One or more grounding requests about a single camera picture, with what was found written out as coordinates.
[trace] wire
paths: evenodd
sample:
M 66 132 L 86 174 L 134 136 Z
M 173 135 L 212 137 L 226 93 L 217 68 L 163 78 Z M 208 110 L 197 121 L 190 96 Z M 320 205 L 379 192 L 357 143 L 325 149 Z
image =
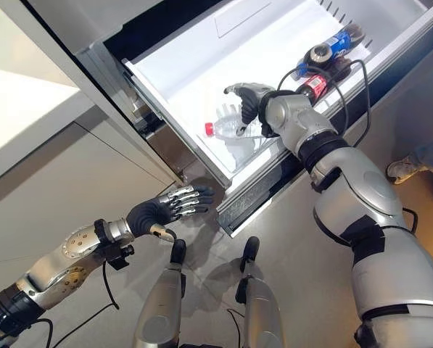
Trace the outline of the wire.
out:
M 396 229 L 398 229 L 398 230 L 402 230 L 402 231 L 405 231 L 405 232 L 411 233 L 410 230 L 408 230 L 407 228 L 402 227 L 402 226 L 389 225 L 389 226 L 381 227 L 382 230 L 386 230 L 386 229 L 388 229 L 388 228 L 396 228 Z
M 329 84 L 331 84 L 331 85 L 333 85 L 333 87 L 336 89 L 336 91 L 337 91 L 337 93 L 339 94 L 339 96 L 340 96 L 340 99 L 342 100 L 342 106 L 343 106 L 343 108 L 344 108 L 344 114 L 345 114 L 345 117 L 344 117 L 344 126 L 343 126 L 343 129 L 342 129 L 342 131 L 340 132 L 340 136 L 343 136 L 344 134 L 345 134 L 345 131 L 347 130 L 347 128 L 348 128 L 348 123 L 349 123 L 349 119 L 350 119 L 350 116 L 349 116 L 349 113 L 348 113 L 348 107 L 347 107 L 347 102 L 345 101 L 345 97 L 344 97 L 344 95 L 342 94 L 342 92 L 340 91 L 340 88 L 339 88 L 339 85 L 337 85 L 337 82 L 335 82 L 335 80 L 333 79 L 333 78 L 331 78 L 331 76 L 330 76 L 330 74 L 327 72 L 327 71 L 325 71 L 325 70 L 322 70 L 322 69 L 320 69 L 319 67 L 311 67 L 311 66 L 309 66 L 309 65 L 307 65 L 306 67 L 295 67 L 295 68 L 293 68 L 292 70 L 290 70 L 289 72 L 287 72 L 283 77 L 282 77 L 282 79 L 281 79 L 281 81 L 279 82 L 279 84 L 278 84 L 278 86 L 277 86 L 277 91 L 280 91 L 280 89 L 281 89 L 281 87 L 282 87 L 282 83 L 284 83 L 284 81 L 292 74 L 292 73 L 295 73 L 295 72 L 297 72 L 298 70 L 311 70 L 311 71 L 314 71 L 314 72 L 316 72 L 316 73 L 320 73 L 320 74 L 322 74 L 322 76 L 323 77 L 325 77 L 328 81 L 327 81 L 327 84 L 326 84 L 326 87 L 327 87 L 327 85 L 329 85 Z
M 82 328 L 85 324 L 87 324 L 90 320 L 94 319 L 98 314 L 100 314 L 101 312 L 103 312 L 104 310 L 106 310 L 108 307 L 114 306 L 117 310 L 120 309 L 120 306 L 118 305 L 118 303 L 116 303 L 115 299 L 113 298 L 113 294 L 112 294 L 112 292 L 110 290 L 110 285 L 108 284 L 108 279 L 107 279 L 107 270 L 106 270 L 106 268 L 107 268 L 107 262 L 104 261 L 103 265 L 102 265 L 102 276 L 103 276 L 103 281 L 104 281 L 104 284 L 105 284 L 105 288 L 107 289 L 108 297 L 110 298 L 111 303 L 107 304 L 105 307 L 103 307 L 102 309 L 98 310 L 91 317 L 89 317 L 88 319 L 86 319 L 85 321 L 83 321 L 81 324 L 79 324 L 78 326 L 76 326 L 73 330 L 71 330 L 66 335 L 64 335 L 60 340 L 58 340 L 58 342 L 52 348 L 58 347 L 58 345 L 60 343 L 62 343 L 65 339 L 67 339 L 71 334 L 73 334 L 74 332 L 76 332 L 78 329 Z
M 117 310 L 120 310 L 120 306 L 118 303 L 116 303 L 115 299 L 113 298 L 112 291 L 110 290 L 110 285 L 108 284 L 107 279 L 107 261 L 103 262 L 102 265 L 102 276 L 103 276 L 103 282 L 105 284 L 105 288 L 107 289 L 108 297 L 110 298 L 111 304 L 115 306 Z
M 78 326 L 76 326 L 73 330 L 71 330 L 70 332 L 68 332 L 66 335 L 64 335 L 61 339 L 58 340 L 58 342 L 52 347 L 58 347 L 60 343 L 62 343 L 65 339 L 67 339 L 71 334 L 73 334 L 75 331 L 77 331 L 78 329 L 82 328 L 85 324 L 87 324 L 90 320 L 94 319 L 98 314 L 100 314 L 101 312 L 103 312 L 104 310 L 106 310 L 108 307 L 114 306 L 113 303 L 107 304 L 105 307 L 103 307 L 101 310 L 97 311 L 95 314 L 93 314 L 91 317 L 89 317 L 88 319 L 86 319 L 85 321 L 83 321 L 81 324 L 79 324 Z
M 353 144 L 353 147 L 357 147 L 360 144 L 360 142 L 364 139 L 364 137 L 366 136 L 366 134 L 368 134 L 369 129 L 371 128 L 371 96 L 370 96 L 370 93 L 369 93 L 368 71 L 366 70 L 366 64 L 365 64 L 365 62 L 363 60 L 361 60 L 361 59 L 356 59 L 356 60 L 353 60 L 353 61 L 347 63 L 346 65 L 344 65 L 344 67 L 341 70 L 339 70 L 334 76 L 331 77 L 331 79 L 330 79 L 329 82 L 331 82 L 331 83 L 333 81 L 335 82 L 334 79 L 338 75 L 340 75 L 341 73 L 343 73 L 345 71 L 345 69 L 351 67 L 354 64 L 361 65 L 361 68 L 363 69 L 364 87 L 365 87 L 365 94 L 366 94 L 366 128 L 363 131 L 363 134 L 361 134 L 360 138 L 358 138 L 358 140 Z
M 411 234 L 416 234 L 416 229 L 418 228 L 418 213 L 409 208 L 403 207 L 404 212 L 409 212 L 413 216 L 413 225 L 411 226 Z
M 241 317 L 245 318 L 245 315 L 243 315 L 243 314 L 240 313 L 240 312 L 237 312 L 236 310 L 233 310 L 232 308 L 228 308 L 227 311 L 228 311 L 228 312 L 236 313 L 237 315 L 240 315 Z
M 237 328 L 237 348 L 241 348 L 240 347 L 240 328 L 239 328 L 239 324 L 237 323 L 236 317 L 234 317 L 234 314 L 232 314 L 232 311 L 236 312 L 237 314 L 240 314 L 239 312 L 235 311 L 235 310 L 231 310 L 230 308 L 226 309 L 228 311 L 228 313 L 231 315 L 232 320 L 234 321 L 234 324 L 236 324 L 236 328 Z
M 51 337 L 52 337 L 52 335 L 54 333 L 54 324 L 52 323 L 52 321 L 50 319 L 40 318 L 40 319 L 36 319 L 34 321 L 31 321 L 26 328 L 30 328 L 32 325 L 37 324 L 37 323 L 47 323 L 47 324 L 49 324 L 49 335 L 47 337 L 47 343 L 46 343 L 45 347 L 46 348 L 50 348 Z M 2 337 L 0 337 L 0 341 L 4 340 L 8 336 L 11 336 L 13 333 L 16 333 L 16 332 L 17 332 L 17 329 L 16 330 L 12 330 L 9 333 L 4 334 Z

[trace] red bottle cap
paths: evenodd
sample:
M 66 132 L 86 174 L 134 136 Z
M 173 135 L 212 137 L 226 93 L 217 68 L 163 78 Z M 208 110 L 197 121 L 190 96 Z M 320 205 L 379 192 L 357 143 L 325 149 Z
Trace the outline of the red bottle cap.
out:
M 207 133 L 207 136 L 215 135 L 215 130 L 213 129 L 213 124 L 211 122 L 205 123 L 205 132 Z

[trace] open drawer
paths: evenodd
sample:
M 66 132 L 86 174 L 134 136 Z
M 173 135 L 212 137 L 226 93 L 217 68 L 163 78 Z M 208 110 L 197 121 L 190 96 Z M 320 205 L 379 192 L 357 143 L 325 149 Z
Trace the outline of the open drawer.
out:
M 269 175 L 298 173 L 278 138 L 227 142 L 205 135 L 204 124 L 218 119 L 222 105 L 240 102 L 223 89 L 237 82 L 277 86 L 311 46 L 350 21 L 359 24 L 366 37 L 348 57 L 365 60 L 373 81 L 433 27 L 433 7 L 418 0 L 222 1 L 134 59 L 121 57 L 144 101 L 226 188 L 220 214 L 234 202 L 247 210 L 254 198 L 245 197 L 246 204 L 238 198 Z M 283 87 L 295 89 L 302 82 L 287 78 Z M 340 88 L 351 101 L 363 85 L 363 74 L 355 67 Z M 338 93 L 326 95 L 316 109 L 334 116 L 340 109 Z M 273 169 L 279 165 L 277 173 Z M 273 183 L 263 185 L 271 190 Z M 230 228 L 227 221 L 223 227 L 231 233 L 241 223 L 239 218 Z

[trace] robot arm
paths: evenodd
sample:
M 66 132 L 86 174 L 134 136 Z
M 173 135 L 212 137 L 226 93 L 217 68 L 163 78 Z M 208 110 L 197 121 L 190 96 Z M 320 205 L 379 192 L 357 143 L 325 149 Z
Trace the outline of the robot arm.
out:
M 133 254 L 130 243 L 135 238 L 152 234 L 173 242 L 176 235 L 164 225 L 206 212 L 212 195 L 206 186 L 187 186 L 135 206 L 126 219 L 97 220 L 71 233 L 0 292 L 0 347 L 14 343 L 35 319 L 79 289 L 103 262 L 116 270 L 127 266 L 125 258 Z
M 359 149 L 338 136 L 306 96 L 238 83 L 257 93 L 265 128 L 280 135 L 321 193 L 313 216 L 337 243 L 352 248 L 352 287 L 363 324 L 362 347 L 433 347 L 433 259 L 409 233 L 397 194 Z

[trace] bottle label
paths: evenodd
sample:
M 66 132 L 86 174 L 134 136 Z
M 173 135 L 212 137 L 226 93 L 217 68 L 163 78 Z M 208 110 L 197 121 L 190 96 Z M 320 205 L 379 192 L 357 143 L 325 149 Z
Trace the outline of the bottle label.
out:
M 323 93 L 327 81 L 321 75 L 314 75 L 305 82 L 306 86 L 310 86 L 315 94 L 315 99 L 318 99 Z
M 331 47 L 332 59 L 346 55 L 352 48 L 352 39 L 350 34 L 345 30 L 339 31 L 337 34 L 328 38 L 326 44 Z

